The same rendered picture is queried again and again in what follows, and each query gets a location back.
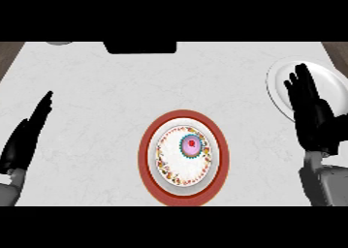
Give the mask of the red-rimmed patterned plate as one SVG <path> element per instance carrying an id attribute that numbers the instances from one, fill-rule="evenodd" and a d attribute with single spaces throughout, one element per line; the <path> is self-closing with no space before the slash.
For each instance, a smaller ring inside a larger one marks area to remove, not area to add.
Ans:
<path id="1" fill-rule="evenodd" d="M 181 138 L 199 136 L 200 155 L 180 150 Z M 144 185 L 166 205 L 203 205 L 221 191 L 230 170 L 227 140 L 215 122 L 197 111 L 166 112 L 151 123 L 140 143 L 138 167 Z"/>

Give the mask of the black appliance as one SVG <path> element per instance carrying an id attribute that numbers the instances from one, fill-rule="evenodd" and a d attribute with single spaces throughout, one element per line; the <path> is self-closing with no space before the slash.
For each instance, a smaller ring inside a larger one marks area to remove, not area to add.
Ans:
<path id="1" fill-rule="evenodd" d="M 177 52 L 175 42 L 104 42 L 110 54 L 162 54 Z"/>

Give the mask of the pink cupcake with teal wrapper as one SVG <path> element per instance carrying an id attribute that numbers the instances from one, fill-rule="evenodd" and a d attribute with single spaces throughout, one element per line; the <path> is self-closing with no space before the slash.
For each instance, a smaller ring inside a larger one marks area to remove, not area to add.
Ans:
<path id="1" fill-rule="evenodd" d="M 181 150 L 182 155 L 190 159 L 194 159 L 200 155 L 202 141 L 197 135 L 187 134 L 181 138 L 180 150 Z"/>

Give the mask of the plain white plate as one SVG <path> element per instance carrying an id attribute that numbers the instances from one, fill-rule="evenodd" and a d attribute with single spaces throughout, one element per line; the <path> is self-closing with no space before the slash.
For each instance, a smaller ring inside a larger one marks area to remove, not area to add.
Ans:
<path id="1" fill-rule="evenodd" d="M 289 56 L 280 59 L 267 73 L 267 91 L 283 116 L 293 120 L 292 106 L 283 82 L 295 72 L 295 66 L 304 63 L 311 73 L 319 95 L 328 101 L 333 115 L 348 113 L 348 78 L 322 60 L 305 56 Z"/>

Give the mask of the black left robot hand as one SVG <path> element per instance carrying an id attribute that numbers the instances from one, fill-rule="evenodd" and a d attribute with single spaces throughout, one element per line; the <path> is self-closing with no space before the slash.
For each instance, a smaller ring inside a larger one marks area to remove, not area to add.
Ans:
<path id="1" fill-rule="evenodd" d="M 0 174 L 9 170 L 27 170 L 34 155 L 37 139 L 52 110 L 52 95 L 49 91 L 34 108 L 33 114 L 18 124 L 6 141 L 0 154 Z"/>

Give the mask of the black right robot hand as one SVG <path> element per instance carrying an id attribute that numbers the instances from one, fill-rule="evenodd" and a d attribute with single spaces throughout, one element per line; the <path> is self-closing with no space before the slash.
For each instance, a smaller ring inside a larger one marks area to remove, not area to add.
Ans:
<path id="1" fill-rule="evenodd" d="M 298 142 L 308 151 L 338 154 L 339 143 L 348 140 L 348 113 L 333 115 L 305 64 L 295 66 L 295 72 L 283 82 L 293 110 Z"/>

